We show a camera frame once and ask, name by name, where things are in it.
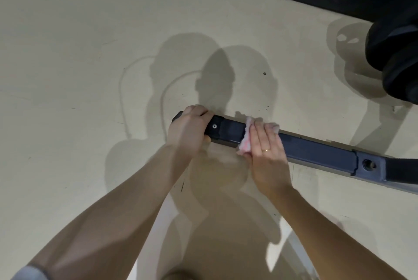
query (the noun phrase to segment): concrete floor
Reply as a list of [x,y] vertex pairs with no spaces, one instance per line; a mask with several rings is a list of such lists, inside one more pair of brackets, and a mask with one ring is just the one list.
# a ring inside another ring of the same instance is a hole
[[[218,112],[418,157],[418,109],[364,59],[370,23],[288,0],[0,0],[0,278],[140,168],[172,117]],[[296,188],[418,279],[418,196],[291,165]],[[166,199],[131,279],[306,279],[309,260],[231,148]]]

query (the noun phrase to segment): person's right arm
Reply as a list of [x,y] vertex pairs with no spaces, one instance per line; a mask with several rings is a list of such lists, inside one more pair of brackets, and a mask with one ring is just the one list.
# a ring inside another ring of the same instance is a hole
[[405,278],[314,209],[292,187],[283,144],[269,125],[250,127],[254,182],[293,228],[321,280]]

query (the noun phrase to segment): pink cloth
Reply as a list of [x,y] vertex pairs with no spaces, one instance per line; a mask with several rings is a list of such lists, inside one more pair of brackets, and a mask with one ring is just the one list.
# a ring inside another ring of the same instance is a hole
[[[254,118],[253,117],[247,117],[247,122],[245,123],[245,135],[243,139],[241,140],[241,143],[238,146],[237,153],[240,155],[243,155],[244,153],[251,152],[251,142],[249,140],[249,127],[254,124]],[[274,133],[279,133],[279,125],[275,123],[269,123],[273,126]]]

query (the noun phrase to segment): hand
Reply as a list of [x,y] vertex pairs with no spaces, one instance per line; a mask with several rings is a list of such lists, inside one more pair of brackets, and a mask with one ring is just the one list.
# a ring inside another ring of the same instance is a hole
[[251,154],[244,154],[261,193],[270,197],[292,188],[290,170],[282,141],[269,124],[256,121],[249,128]]
[[210,141],[204,133],[213,115],[202,105],[186,107],[181,117],[169,127],[167,145],[174,146],[187,158],[194,158],[203,141]]

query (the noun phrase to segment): person's left arm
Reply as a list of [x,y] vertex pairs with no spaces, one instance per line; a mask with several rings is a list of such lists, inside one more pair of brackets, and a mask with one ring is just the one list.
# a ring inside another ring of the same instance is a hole
[[29,266],[50,280],[125,280],[165,197],[201,148],[212,117],[203,106],[187,107],[149,162],[64,227]]

